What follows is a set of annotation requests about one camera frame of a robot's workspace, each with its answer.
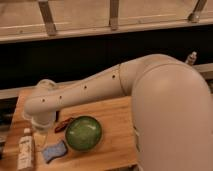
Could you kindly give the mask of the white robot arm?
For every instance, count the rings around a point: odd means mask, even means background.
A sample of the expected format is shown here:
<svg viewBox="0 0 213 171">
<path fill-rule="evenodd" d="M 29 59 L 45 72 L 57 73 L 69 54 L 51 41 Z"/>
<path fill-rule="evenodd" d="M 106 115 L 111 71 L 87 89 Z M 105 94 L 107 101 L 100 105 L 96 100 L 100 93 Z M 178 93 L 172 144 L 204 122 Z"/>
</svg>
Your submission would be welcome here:
<svg viewBox="0 0 213 171">
<path fill-rule="evenodd" d="M 55 112 L 120 96 L 131 98 L 139 171 L 213 171 L 213 96 L 192 66 L 163 54 L 130 60 L 60 89 L 42 80 L 23 115 L 37 130 Z"/>
</svg>

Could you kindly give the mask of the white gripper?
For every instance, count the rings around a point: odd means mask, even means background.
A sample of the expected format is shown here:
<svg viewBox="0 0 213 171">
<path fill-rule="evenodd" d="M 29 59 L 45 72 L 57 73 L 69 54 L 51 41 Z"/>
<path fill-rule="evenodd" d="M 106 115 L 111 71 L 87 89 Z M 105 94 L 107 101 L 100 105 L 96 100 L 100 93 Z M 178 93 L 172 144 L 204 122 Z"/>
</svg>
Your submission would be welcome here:
<svg viewBox="0 0 213 171">
<path fill-rule="evenodd" d="M 32 127 L 35 132 L 45 134 L 47 133 L 54 125 L 56 117 L 54 115 L 50 117 L 33 117 L 31 119 Z"/>
</svg>

